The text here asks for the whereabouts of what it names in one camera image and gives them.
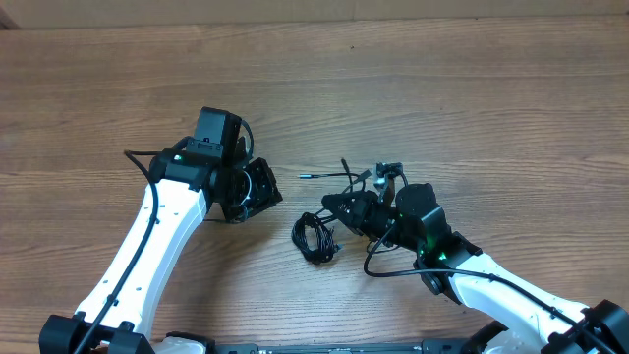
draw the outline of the wooden tabletop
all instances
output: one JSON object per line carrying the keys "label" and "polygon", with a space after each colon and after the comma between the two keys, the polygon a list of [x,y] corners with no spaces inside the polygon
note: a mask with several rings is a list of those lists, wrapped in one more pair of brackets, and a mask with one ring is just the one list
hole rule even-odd
{"label": "wooden tabletop", "polygon": [[47,317],[70,316],[109,266],[145,186],[123,149],[172,145],[204,105],[249,121],[284,202],[197,229],[154,339],[410,341],[488,324],[416,276],[366,276],[367,240],[340,225],[334,260],[304,261],[293,223],[346,180],[297,176],[340,172],[341,157],[357,172],[403,162],[507,269],[629,308],[628,17],[0,31],[0,48],[2,352],[35,352]]}

